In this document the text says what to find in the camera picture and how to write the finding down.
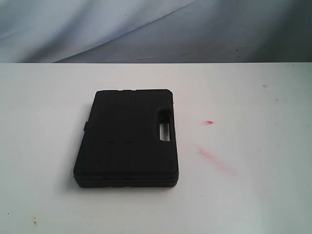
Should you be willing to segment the black plastic tool case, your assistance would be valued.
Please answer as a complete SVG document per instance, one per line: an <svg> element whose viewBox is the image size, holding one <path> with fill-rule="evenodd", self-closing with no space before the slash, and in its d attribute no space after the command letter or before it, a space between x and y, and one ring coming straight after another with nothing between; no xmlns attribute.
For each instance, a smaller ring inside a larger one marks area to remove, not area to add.
<svg viewBox="0 0 312 234"><path fill-rule="evenodd" d="M173 93L97 91L73 176L82 188L173 187L179 177Z"/></svg>

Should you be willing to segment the grey fabric backdrop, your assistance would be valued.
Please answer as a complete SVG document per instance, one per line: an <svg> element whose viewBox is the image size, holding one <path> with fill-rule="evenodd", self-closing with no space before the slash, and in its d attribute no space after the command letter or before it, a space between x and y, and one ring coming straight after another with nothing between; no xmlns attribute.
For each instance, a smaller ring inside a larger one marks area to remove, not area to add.
<svg viewBox="0 0 312 234"><path fill-rule="evenodd" d="M310 62L309 0L3 0L0 60Z"/></svg>

